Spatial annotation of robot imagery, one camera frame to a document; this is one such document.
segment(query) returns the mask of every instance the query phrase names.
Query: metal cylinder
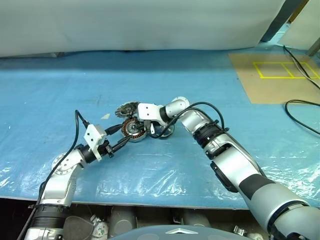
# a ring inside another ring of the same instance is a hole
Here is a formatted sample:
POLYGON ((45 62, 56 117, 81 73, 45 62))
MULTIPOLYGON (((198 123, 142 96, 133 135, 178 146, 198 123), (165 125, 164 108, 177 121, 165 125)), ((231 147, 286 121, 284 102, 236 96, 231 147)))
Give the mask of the metal cylinder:
POLYGON ((206 215, 194 209, 183 210, 181 223, 183 225, 211 228, 211 225, 206 215))
POLYGON ((131 231, 137 228, 137 217, 131 206, 114 206, 111 210, 108 237, 131 231))

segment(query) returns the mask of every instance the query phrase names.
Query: cardboard sheet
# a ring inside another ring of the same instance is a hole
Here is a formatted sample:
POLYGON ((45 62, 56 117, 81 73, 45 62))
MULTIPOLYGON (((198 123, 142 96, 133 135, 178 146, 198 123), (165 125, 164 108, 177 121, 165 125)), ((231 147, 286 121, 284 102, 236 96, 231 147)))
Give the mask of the cardboard sheet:
MULTIPOLYGON (((229 54, 252 104, 282 104, 291 99, 319 102, 319 90, 284 54, 229 54)), ((307 56, 297 56, 310 77, 320 84, 320 72, 307 56)))

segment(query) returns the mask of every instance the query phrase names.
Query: table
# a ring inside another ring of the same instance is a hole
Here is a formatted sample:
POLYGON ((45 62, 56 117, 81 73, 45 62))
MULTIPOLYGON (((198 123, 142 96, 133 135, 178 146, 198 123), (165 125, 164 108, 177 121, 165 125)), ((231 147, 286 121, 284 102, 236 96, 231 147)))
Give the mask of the table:
MULTIPOLYGON (((123 121, 114 115, 122 103, 164 105, 184 96, 191 103, 216 105, 229 133, 267 176, 319 207, 319 137, 288 118, 281 104, 251 104, 228 53, 283 51, 261 45, 238 51, 95 51, 0 59, 0 196, 37 198, 53 159, 73 142, 75 109, 107 128, 123 121)), ((319 127, 315 106, 294 105, 291 111, 319 127)), ((84 132, 81 126, 79 143, 84 143, 84 132)), ((116 143, 121 137, 117 133, 109 140, 116 143)), ((221 185, 200 146, 179 123, 167 140, 130 142, 113 158, 91 163, 78 178, 74 201, 247 208, 239 194, 221 185)))

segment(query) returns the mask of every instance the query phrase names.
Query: robotic arm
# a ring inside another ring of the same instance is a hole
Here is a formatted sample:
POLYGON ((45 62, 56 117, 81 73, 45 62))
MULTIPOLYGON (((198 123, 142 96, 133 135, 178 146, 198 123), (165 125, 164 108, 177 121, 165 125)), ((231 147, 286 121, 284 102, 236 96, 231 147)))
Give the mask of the robotic arm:
MULTIPOLYGON (((193 106, 195 104, 190 105, 185 97, 177 97, 165 106, 138 102, 125 105, 117 114, 130 120, 136 115, 138 122, 134 120, 128 128, 132 135, 125 135, 114 146, 106 136, 123 128, 124 124, 106 130, 89 124, 84 135, 88 144, 73 149, 50 177, 39 204, 35 206, 25 240, 62 240, 79 172, 102 156, 112 157, 133 139, 138 130, 154 137, 157 134, 155 126, 161 126, 165 131, 177 119, 203 148, 211 160, 211 168, 225 188, 241 194, 253 216, 274 240, 320 240, 320 210, 268 179, 224 126, 220 127, 218 121, 211 120, 205 112, 193 106)), ((63 156, 57 157, 52 167, 63 156)))
MULTIPOLYGON (((39 204, 26 232, 25 240, 62 240, 65 220, 76 190, 77 177, 81 170, 102 156, 112 157, 130 139, 124 137, 111 146, 107 135, 112 135, 122 127, 121 124, 103 130, 99 125, 89 124, 84 134, 87 145, 76 146, 59 164, 48 180, 39 204)), ((65 153, 58 156, 52 168, 59 163, 65 153)))
MULTIPOLYGON (((188 107, 186 98, 177 97, 166 106, 140 103, 137 115, 140 121, 156 121, 165 127, 188 107)), ((268 179, 250 154, 217 121, 194 109, 183 113, 179 120, 211 160, 210 166, 224 187, 241 194, 255 219, 273 239, 320 240, 320 210, 268 179)))

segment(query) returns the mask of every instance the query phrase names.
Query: black cable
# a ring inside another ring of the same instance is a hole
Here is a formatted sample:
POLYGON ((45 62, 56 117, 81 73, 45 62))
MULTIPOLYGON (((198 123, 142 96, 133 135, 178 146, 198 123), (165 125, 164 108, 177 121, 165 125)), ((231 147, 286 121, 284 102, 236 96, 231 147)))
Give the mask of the black cable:
POLYGON ((293 120, 295 121, 296 123, 304 126, 305 128, 311 130, 312 132, 316 133, 316 134, 319 134, 320 135, 320 131, 317 131, 315 130, 314 128, 304 124, 303 122, 299 121, 298 119, 296 119, 294 116, 291 115, 291 113, 289 112, 288 110, 288 105, 291 104, 291 103, 296 103, 296 104, 309 104, 309 105, 314 105, 314 106, 318 106, 320 107, 320 104, 318 103, 315 103, 315 102, 311 102, 311 101, 305 101, 305 100, 300 100, 300 99, 292 99, 290 101, 287 101, 284 105, 284 110, 286 112, 286 114, 293 120))
POLYGON ((176 122, 177 122, 177 120, 178 120, 178 118, 182 115, 182 114, 184 114, 185 112, 187 112, 187 111, 189 111, 189 110, 195 110, 195 111, 198 111, 198 112, 200 112, 200 113, 202 113, 204 116, 206 116, 211 122, 213 122, 213 120, 203 111, 203 110, 201 110, 201 109, 199 109, 199 108, 196 108, 196 107, 187 107, 186 109, 184 109, 184 110, 182 110, 181 112, 179 112, 174 118, 172 118, 172 120, 168 123, 168 125, 162 130, 162 132, 159 134, 159 135, 157 135, 157 136, 155 136, 155 135, 150 135, 150 137, 151 138, 153 138, 153 139, 158 139, 158 138, 160 138, 163 134, 165 134, 166 133, 166 131, 169 129, 169 127, 171 126, 171 125, 173 125, 173 124, 175 124, 176 122))
POLYGON ((307 71, 304 69, 304 67, 301 65, 301 63, 298 61, 298 59, 288 50, 288 48, 283 45, 283 49, 288 52, 290 54, 290 56, 296 61, 296 63, 299 65, 299 67, 301 68, 301 70, 305 73, 305 75, 310 78, 309 74, 307 73, 307 71))
POLYGON ((211 122, 214 122, 211 117, 209 117, 203 110, 199 109, 199 108, 196 108, 196 107, 193 107, 193 106, 196 106, 196 105, 207 105, 207 106, 210 106, 211 108, 213 108, 216 113, 219 115, 220 117, 220 122, 221 122, 221 128, 222 129, 225 129, 225 120, 224 120, 224 117, 222 116, 221 112, 219 111, 219 109, 214 106, 213 104, 209 103, 209 102, 206 102, 206 101, 198 101, 198 102, 195 102, 193 104, 191 104, 190 106, 188 106, 186 109, 184 109, 183 111, 181 111, 179 114, 177 114, 169 123, 168 125, 163 129, 163 131, 159 134, 159 135, 150 135, 150 137, 154 138, 154 139, 158 139, 160 138, 163 134, 165 134, 165 132, 169 129, 169 127, 173 124, 175 124, 178 120, 178 118, 184 114, 186 111, 188 110, 195 110, 195 111, 198 111, 200 113, 202 113, 203 115, 205 115, 211 122))
POLYGON ((222 116, 221 112, 219 111, 219 109, 216 106, 214 106, 211 103, 206 102, 206 101, 198 101, 198 102, 195 102, 194 104, 191 104, 189 106, 189 108, 192 108, 193 106, 196 106, 196 105, 207 105, 207 106, 210 106, 211 108, 213 108, 216 111, 216 113, 219 115, 219 117, 220 117, 221 128, 225 129, 224 117, 222 116))
MULTIPOLYGON (((44 194, 46 185, 49 181, 49 179, 51 178, 52 174, 57 170, 58 166, 62 163, 63 160, 65 160, 65 158, 71 153, 71 151, 75 148, 77 141, 78 141, 78 137, 79 137, 79 118, 82 120, 83 124, 86 126, 85 123, 89 123, 87 122, 82 115, 80 114, 80 112, 78 110, 74 111, 74 117, 75 117, 75 136, 74 136, 74 141, 72 146, 70 147, 70 149, 66 152, 66 154, 58 161, 58 163, 53 167, 53 169, 51 170, 51 172, 49 173, 48 177, 46 178, 46 180, 40 185, 40 190, 39 190, 39 195, 38 195, 38 199, 36 201, 35 205, 38 205, 41 201, 41 197, 44 194)), ((27 227, 29 226, 29 223, 32 219, 32 217, 34 216, 36 212, 36 208, 34 208, 30 214, 30 216, 28 217, 27 221, 25 222, 17 240, 21 240, 23 235, 25 234, 27 227)))
MULTIPOLYGON (((298 66, 300 67, 300 69, 305 73, 305 75, 310 78, 309 74, 307 73, 307 71, 304 69, 304 67, 302 66, 302 64, 298 61, 298 59, 286 48, 285 45, 283 45, 283 49, 288 52, 290 54, 290 56, 293 58, 294 61, 296 61, 296 63, 298 64, 298 66)), ((285 113, 289 116, 289 118, 291 118, 293 121, 295 121, 296 123, 300 124, 301 126, 311 130, 312 132, 316 133, 316 134, 319 134, 320 135, 320 132, 315 130, 314 128, 304 124, 303 122, 299 121, 298 119, 296 119, 295 117, 293 117, 291 115, 291 113, 289 112, 288 110, 288 105, 291 104, 291 103, 297 103, 297 104, 309 104, 309 105, 314 105, 314 106, 320 106, 320 104, 316 103, 316 102, 311 102, 311 101, 305 101, 305 100, 300 100, 300 99, 292 99, 292 100, 289 100, 285 103, 284 105, 284 110, 285 110, 285 113)))

